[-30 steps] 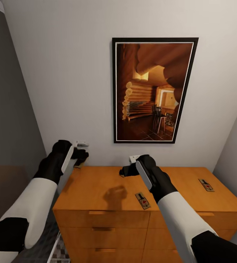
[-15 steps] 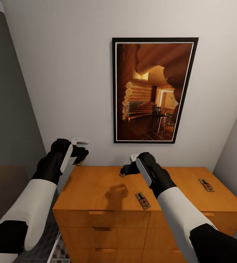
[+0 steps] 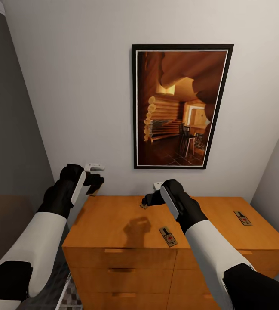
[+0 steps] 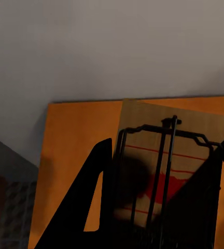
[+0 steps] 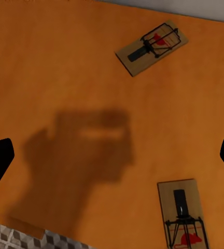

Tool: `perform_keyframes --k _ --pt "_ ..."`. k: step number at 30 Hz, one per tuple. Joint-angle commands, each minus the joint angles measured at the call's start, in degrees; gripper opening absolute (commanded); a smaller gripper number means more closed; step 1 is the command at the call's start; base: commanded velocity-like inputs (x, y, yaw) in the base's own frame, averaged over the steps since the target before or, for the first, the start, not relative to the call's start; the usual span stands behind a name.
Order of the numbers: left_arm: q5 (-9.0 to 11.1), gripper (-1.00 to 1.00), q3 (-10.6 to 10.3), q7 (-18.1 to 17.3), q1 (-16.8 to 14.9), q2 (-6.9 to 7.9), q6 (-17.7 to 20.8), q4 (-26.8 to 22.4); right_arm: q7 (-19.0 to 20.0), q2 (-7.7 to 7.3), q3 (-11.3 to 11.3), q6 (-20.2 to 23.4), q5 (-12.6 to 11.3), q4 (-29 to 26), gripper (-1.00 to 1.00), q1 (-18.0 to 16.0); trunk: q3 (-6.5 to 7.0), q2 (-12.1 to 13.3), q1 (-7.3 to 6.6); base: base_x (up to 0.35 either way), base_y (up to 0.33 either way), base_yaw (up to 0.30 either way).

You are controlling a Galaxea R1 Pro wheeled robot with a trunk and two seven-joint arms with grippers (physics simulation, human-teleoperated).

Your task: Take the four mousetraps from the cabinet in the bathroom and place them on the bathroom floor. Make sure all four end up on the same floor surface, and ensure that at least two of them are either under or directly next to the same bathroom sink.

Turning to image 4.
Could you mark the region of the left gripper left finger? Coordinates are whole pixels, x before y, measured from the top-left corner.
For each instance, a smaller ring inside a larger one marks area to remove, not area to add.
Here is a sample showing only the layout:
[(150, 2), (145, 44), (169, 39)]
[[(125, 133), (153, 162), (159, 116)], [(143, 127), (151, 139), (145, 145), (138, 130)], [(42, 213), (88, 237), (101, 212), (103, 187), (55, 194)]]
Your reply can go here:
[[(34, 249), (113, 249), (112, 159), (111, 138), (94, 146)], [(84, 231), (102, 171), (100, 226)]]

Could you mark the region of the mousetrap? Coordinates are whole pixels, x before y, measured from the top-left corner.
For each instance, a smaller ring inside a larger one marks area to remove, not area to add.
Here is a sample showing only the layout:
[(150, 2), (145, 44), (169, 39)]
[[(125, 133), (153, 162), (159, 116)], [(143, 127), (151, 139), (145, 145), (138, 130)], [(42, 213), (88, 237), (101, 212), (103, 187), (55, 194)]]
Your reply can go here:
[(224, 115), (123, 100), (113, 249), (214, 249)]

